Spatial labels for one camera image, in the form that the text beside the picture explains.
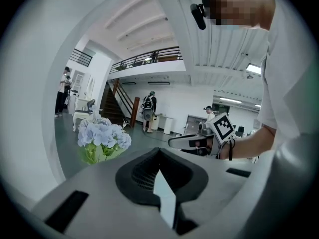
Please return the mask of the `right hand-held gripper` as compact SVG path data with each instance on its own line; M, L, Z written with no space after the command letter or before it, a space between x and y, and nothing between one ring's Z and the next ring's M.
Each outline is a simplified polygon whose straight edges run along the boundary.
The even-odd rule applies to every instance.
M233 134L235 128L230 122L227 113L222 113L209 122L199 125L198 134L189 134L178 137L173 137L168 140L168 145L176 149L197 149L196 141L203 138L213 138L213 145L210 156L220 157L222 148L229 144L230 157L232 157L232 149L235 146Z

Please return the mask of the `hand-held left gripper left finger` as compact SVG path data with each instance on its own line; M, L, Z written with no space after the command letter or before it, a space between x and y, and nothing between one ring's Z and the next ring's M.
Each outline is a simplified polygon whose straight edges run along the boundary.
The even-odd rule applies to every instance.
M64 235L72 239L172 239L175 232L151 206L137 205L118 189L117 170L149 149L123 153L116 159L90 165L58 185L32 209L45 221L74 191L88 194Z

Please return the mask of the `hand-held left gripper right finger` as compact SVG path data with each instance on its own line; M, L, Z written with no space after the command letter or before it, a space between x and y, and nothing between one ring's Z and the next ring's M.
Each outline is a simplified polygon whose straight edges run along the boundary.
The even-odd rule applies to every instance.
M249 214L236 205L253 165L161 148L160 171L173 192L172 228L159 239L238 239Z

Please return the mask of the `person's right forearm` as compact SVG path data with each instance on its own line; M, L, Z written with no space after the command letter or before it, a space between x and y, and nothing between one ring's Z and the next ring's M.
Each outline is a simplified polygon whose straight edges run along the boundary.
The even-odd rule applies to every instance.
M226 144L221 150L219 159L232 160L259 156L263 152L271 149L274 143L275 134L276 130L274 128L262 125L262 127L254 134L235 139L232 157L230 157L231 152L229 144Z

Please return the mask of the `person's right hand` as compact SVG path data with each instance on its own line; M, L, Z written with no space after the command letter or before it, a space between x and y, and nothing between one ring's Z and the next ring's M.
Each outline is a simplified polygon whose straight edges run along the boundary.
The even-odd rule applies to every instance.
M211 153L213 145L213 138L203 138L196 141L197 154L199 156L208 156Z

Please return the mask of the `white counter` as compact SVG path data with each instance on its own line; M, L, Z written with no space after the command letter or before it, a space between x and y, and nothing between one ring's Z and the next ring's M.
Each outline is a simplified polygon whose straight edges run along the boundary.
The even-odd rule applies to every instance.
M173 124L173 118L166 117L163 115L155 115L154 119L159 122L160 119L164 119L164 128L163 128L163 133L169 135L171 133L171 127Z

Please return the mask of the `black backpack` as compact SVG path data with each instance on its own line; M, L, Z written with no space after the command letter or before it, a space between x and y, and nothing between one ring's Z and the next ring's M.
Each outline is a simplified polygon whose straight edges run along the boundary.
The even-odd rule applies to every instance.
M145 121L150 121L153 115L153 101L150 96L144 98L143 103L143 118Z

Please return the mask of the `blue artificial flowers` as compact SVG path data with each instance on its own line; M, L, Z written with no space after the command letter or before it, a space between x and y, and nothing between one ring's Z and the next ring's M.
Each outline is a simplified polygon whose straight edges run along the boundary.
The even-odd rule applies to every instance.
M78 127L79 155L82 161L93 165L117 158L131 145L131 137L123 125L112 124L109 119L90 116Z

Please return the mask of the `brown wooden staircase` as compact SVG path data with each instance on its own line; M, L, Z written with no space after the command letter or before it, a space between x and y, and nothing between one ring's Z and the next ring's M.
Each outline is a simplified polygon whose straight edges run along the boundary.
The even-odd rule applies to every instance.
M121 125L126 122L130 128L133 128L136 124L139 103L140 98L135 97L132 100L119 79L109 80L104 88L100 115L113 124Z

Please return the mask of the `dark balcony railing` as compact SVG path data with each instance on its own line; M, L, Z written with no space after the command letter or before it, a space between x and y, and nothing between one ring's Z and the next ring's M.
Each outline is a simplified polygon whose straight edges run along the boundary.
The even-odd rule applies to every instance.
M163 48L163 49L158 49L154 51L158 53L157 61L155 63L183 60L179 46ZM113 66L110 69L110 74L127 70L130 68L146 65L146 64L152 64L151 54L154 51L136 55L131 58L128 58L113 64Z
M89 67L92 58L93 57L91 55L78 49L74 49L69 57L69 60L77 62L85 67Z

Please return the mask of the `square ceiling light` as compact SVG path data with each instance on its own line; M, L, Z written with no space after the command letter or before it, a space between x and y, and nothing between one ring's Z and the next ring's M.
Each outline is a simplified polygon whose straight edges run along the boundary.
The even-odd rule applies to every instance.
M261 66L257 66L257 65L249 63L246 67L246 71L249 73L261 75Z

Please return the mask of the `person's white shirt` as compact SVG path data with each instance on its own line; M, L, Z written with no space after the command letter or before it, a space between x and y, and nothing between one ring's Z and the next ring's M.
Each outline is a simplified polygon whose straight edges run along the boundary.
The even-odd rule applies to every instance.
M276 130L272 148L319 131L319 47L287 0L276 8L262 62L259 121Z

